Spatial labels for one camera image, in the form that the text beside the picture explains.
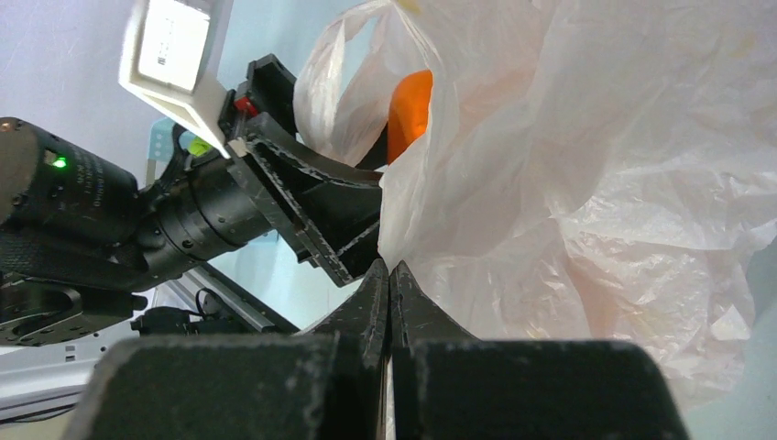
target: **plastic bag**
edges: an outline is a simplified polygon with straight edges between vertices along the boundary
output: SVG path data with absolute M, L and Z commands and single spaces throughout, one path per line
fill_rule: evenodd
M 373 1 L 322 36 L 297 122 L 357 163 L 431 69 L 427 132 L 384 176 L 389 266 L 483 338 L 637 343 L 688 408 L 740 378 L 747 262 L 777 235 L 774 23 L 768 1 Z

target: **crumpled plastic bag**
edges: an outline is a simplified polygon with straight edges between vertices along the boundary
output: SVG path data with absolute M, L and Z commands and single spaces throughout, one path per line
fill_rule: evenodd
M 384 176 L 389 267 L 482 338 L 636 343 L 689 408 L 741 377 L 747 263 L 777 236 L 774 23 L 765 0 L 376 0 L 322 35 L 297 123 L 358 163 L 431 69 L 427 132 Z

